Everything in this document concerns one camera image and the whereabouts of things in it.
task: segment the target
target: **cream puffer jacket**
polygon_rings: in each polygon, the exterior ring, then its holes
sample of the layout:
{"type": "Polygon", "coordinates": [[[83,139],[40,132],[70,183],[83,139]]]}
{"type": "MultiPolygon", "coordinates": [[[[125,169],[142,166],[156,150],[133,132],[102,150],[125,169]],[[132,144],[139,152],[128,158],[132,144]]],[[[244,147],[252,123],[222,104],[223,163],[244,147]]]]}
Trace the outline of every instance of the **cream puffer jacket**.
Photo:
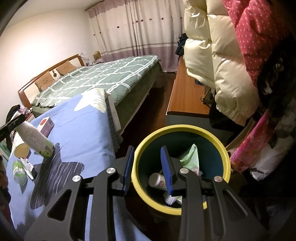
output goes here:
{"type": "Polygon", "coordinates": [[[221,0],[184,0],[187,74],[216,90],[217,109],[244,126],[259,104],[221,0]]]}

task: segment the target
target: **star pattern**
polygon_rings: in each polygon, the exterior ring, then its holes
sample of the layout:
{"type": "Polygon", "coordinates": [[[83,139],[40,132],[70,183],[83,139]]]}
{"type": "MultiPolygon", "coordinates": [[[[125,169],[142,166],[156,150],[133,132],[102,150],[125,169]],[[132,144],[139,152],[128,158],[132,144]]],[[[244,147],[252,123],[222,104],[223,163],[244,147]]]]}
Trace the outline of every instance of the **star pattern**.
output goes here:
{"type": "Polygon", "coordinates": [[[81,100],[76,105],[74,111],[79,111],[84,107],[91,105],[102,113],[107,110],[105,101],[105,90],[100,88],[94,88],[83,92],[81,100]]]}
{"type": "Polygon", "coordinates": [[[50,200],[62,189],[69,178],[80,175],[84,164],[80,162],[62,162],[59,143],[54,146],[54,154],[43,163],[34,165],[37,176],[32,192],[31,209],[48,205],[50,200]]]}

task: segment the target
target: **blue bedsheet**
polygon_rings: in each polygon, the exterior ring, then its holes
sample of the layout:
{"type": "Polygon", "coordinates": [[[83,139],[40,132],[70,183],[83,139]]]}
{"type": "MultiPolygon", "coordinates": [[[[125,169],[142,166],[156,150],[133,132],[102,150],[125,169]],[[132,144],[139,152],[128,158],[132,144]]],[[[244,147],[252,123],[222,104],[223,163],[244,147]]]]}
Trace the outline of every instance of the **blue bedsheet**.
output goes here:
{"type": "MultiPolygon", "coordinates": [[[[9,159],[10,208],[15,228],[22,238],[44,205],[68,179],[76,174],[83,178],[96,176],[115,160],[107,112],[102,113],[90,105],[73,111],[81,97],[73,97],[31,122],[37,126],[44,117],[50,116],[54,127],[48,138],[56,145],[54,158],[48,160],[31,151],[29,161],[38,171],[34,182],[28,178],[26,185],[17,184],[12,175],[12,163],[16,157],[12,155],[9,159]]],[[[85,240],[89,240],[91,202],[92,197],[88,205],[85,240]]],[[[128,219],[124,198],[115,197],[113,204],[116,240],[148,241],[128,219]]]]}

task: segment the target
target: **trash bin rim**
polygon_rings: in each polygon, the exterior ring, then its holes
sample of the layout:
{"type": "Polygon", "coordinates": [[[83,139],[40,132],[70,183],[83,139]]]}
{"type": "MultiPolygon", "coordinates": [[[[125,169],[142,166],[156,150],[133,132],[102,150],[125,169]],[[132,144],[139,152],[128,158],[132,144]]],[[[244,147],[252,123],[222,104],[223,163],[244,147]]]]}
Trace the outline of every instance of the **trash bin rim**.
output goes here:
{"type": "MultiPolygon", "coordinates": [[[[208,132],[205,129],[202,129],[197,126],[191,126],[191,125],[172,125],[172,126],[166,126],[161,129],[158,129],[153,133],[151,133],[150,135],[148,135],[136,148],[131,179],[136,192],[145,201],[145,203],[147,203],[149,206],[156,209],[157,211],[160,211],[166,214],[171,214],[171,215],[181,215],[181,208],[168,207],[168,206],[159,204],[158,202],[150,198],[148,194],[145,192],[145,190],[143,189],[142,185],[140,184],[137,170],[138,170],[140,157],[143,151],[151,142],[153,142],[155,139],[159,138],[162,135],[165,135],[171,132],[177,132],[177,131],[193,132],[208,139],[211,143],[213,143],[213,145],[217,148],[217,150],[221,155],[221,159],[223,163],[223,179],[227,183],[229,182],[230,173],[231,173],[230,160],[225,147],[217,137],[215,137],[212,133],[208,132]]],[[[203,203],[203,207],[204,209],[207,208],[206,202],[203,203]]]]}

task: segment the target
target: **pink fabric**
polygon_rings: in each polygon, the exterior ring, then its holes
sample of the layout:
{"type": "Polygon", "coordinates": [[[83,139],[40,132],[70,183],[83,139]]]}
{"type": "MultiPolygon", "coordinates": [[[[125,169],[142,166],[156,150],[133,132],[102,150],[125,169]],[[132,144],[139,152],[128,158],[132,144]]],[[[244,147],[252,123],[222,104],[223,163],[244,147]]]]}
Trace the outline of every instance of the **pink fabric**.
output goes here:
{"type": "Polygon", "coordinates": [[[232,168],[238,172],[248,169],[270,141],[275,127],[276,124],[270,121],[270,112],[267,109],[247,138],[232,154],[230,158],[232,168]]]}
{"type": "Polygon", "coordinates": [[[248,74],[257,77],[289,30],[266,0],[222,0],[235,27],[248,74]]]}

